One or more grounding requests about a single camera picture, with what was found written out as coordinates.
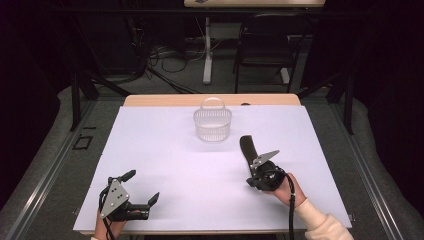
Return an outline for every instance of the black cable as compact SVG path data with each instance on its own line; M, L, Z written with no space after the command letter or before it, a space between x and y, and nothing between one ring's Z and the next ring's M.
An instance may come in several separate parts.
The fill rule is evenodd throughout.
M102 212L103 206L106 200L107 193L109 192L109 186L107 186L99 196L99 211ZM112 230L110 229L110 225L112 225L112 222L110 222L110 225L107 223L106 217L103 218L103 223L106 227L106 239L109 240L108 236L111 236L111 240L115 240L115 237L113 236Z
M287 180L290 186L290 209L289 209L289 235L290 239L294 240L294 231L293 231L293 217L294 217L294 203L296 201L296 193L293 184L293 180L290 178L288 174L286 174Z
M152 57L151 54L149 54L149 57L147 59L149 60L148 62L150 66L156 66L159 63L159 59L160 59L158 47L151 47L151 48L152 48L151 51L153 51L155 57Z
M172 70L172 71L171 70L168 70L168 69L165 69L164 62L165 62L166 59L167 58L163 58L162 59L161 67L162 67L162 70L164 70L167 73L178 73L178 72L182 72L187 67L188 60L185 57L183 57L182 60L184 61L184 65L182 66L182 68L177 69L177 70Z
M188 51L189 53L191 53L191 52L194 52L194 54L193 54L193 56L189 59L190 61L193 61L193 60L199 60L200 58L197 58L197 55L199 55L199 53L201 53L201 50L203 49L203 51L202 51L202 56L205 54L205 43L204 43L204 41L203 41L203 43L202 44L195 44L195 42L196 42L196 40L197 39L199 39L199 37L195 37L195 38L192 38L192 39L190 39L188 42L189 42L189 44L188 44L188 46L190 46L190 44L193 44L193 45L197 45L198 47L197 47L197 50L193 50L193 51Z
M190 94L197 93L197 94L201 94L201 92L199 92L199 91L197 91L195 89L192 89L192 88L186 87L184 85L181 85L181 84L179 84L179 83L177 83L177 82L175 82L175 81L173 81L173 80L171 80L171 79L163 76L162 74L160 74L159 72L153 70L150 67L147 68L147 70L149 72L151 72L152 74L156 75L157 77L159 77L160 79L162 79L163 81L165 81L166 83L168 83L168 85L170 85L172 88L174 88L179 93L190 93Z

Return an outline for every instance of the table leg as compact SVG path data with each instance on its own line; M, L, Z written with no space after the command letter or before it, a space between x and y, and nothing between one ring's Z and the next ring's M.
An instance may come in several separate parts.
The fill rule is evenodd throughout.
M203 84L210 84L211 83L211 75L212 75L212 51L211 51L211 25L209 17L206 17L206 25L205 25L205 31L206 31L206 59L205 59L205 70L203 73Z

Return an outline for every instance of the basket handle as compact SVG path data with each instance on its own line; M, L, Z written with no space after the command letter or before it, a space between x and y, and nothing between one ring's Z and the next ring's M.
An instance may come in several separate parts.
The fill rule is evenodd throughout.
M221 99L221 98L217 98L217 97L208 97L208 98L206 98L205 100L203 100L203 102L200 104L200 108L205 108L204 107L204 104L206 103L206 102L211 102L211 101L219 101L219 102L221 102L221 104L222 104L222 107L221 108L225 108L225 103L224 103L224 101Z

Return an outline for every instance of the chair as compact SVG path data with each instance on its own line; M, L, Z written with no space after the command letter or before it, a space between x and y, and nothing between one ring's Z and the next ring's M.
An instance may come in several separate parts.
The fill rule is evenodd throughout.
M240 66L277 68L277 73L282 68L291 68L287 86L290 92L300 45L311 27L310 20L300 15L261 13L247 18L240 27L233 68L234 92L238 92ZM294 35L294 40L289 41L288 35Z

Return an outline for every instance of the black backdrop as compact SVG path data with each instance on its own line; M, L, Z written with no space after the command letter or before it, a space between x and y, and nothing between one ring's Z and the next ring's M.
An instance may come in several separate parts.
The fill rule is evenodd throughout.
M373 41L354 74L354 96L368 108L378 155L405 198L424 216L424 22L414 1L327 0L326 10L365 10L384 15L371 28ZM341 70L355 54L369 22L322 21L314 36L302 86Z
M0 6L1 208L50 130L60 106L57 92L68 84L59 78L64 65L48 50L46 35L35 30L38 20L31 22L29 15L10 20L11 12L4 10ZM21 23L25 28L19 32Z

